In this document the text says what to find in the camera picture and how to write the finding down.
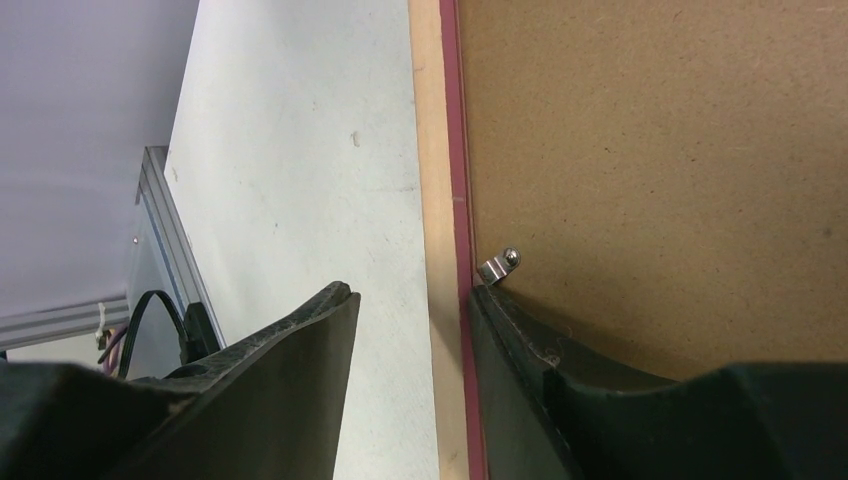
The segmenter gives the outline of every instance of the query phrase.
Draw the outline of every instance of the red painted edge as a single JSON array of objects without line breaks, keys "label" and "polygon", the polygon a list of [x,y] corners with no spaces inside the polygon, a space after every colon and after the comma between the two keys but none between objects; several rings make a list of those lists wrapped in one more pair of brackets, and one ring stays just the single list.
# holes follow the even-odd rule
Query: red painted edge
[{"label": "red painted edge", "polygon": [[471,325],[468,319],[468,295],[474,272],[472,258],[468,158],[466,155],[465,108],[462,96],[462,66],[459,48],[458,0],[439,0],[442,17],[442,52],[445,60],[445,97],[447,103],[448,152],[453,194],[456,275],[459,286],[460,341],[465,387],[465,419],[468,431],[468,466],[471,480],[485,480],[486,460],[483,429],[480,423],[480,396],[477,368],[471,349]]}]

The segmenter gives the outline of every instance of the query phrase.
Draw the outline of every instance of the wooden edge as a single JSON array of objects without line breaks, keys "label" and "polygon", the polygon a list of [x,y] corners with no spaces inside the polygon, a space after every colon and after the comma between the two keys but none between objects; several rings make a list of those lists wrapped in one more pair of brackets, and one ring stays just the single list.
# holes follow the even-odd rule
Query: wooden edge
[{"label": "wooden edge", "polygon": [[466,299],[472,257],[455,0],[409,0],[439,471],[486,478]]}]

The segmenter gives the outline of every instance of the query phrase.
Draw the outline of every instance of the gray wall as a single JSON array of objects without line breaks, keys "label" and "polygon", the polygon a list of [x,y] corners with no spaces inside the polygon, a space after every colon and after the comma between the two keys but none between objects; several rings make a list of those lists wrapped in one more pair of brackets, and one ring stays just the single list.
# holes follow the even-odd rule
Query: gray wall
[{"label": "gray wall", "polygon": [[0,1],[0,317],[123,293],[198,0]]}]

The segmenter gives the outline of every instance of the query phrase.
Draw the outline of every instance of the white surface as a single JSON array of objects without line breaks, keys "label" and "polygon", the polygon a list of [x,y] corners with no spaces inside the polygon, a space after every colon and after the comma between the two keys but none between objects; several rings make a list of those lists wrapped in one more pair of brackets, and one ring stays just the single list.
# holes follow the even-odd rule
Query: white surface
[{"label": "white surface", "polygon": [[0,317],[123,294],[197,0],[0,0]]},{"label": "white surface", "polygon": [[10,362],[69,362],[100,369],[94,334],[63,338],[53,342],[14,348],[6,352]]},{"label": "white surface", "polygon": [[438,477],[406,0],[201,2],[166,172],[224,336],[362,293],[337,479]]}]

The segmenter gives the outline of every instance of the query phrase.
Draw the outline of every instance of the screw head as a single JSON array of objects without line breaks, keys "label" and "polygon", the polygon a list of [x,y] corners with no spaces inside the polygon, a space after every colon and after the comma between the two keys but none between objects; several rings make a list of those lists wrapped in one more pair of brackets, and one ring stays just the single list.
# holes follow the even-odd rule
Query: screw head
[{"label": "screw head", "polygon": [[510,267],[515,268],[521,263],[521,254],[515,248],[507,247],[503,252],[503,257]]}]

